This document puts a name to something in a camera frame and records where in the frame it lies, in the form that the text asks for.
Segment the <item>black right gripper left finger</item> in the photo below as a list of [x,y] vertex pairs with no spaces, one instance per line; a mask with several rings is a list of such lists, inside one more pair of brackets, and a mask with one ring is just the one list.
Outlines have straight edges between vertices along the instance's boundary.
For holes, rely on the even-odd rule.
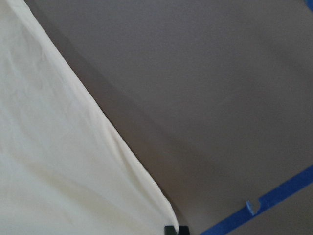
[[164,227],[165,235],[175,235],[175,227],[174,226],[165,226]]

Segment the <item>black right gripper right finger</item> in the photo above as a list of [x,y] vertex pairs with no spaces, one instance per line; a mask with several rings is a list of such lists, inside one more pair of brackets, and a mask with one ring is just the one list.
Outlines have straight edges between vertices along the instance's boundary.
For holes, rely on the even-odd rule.
[[178,235],[190,235],[188,226],[179,226]]

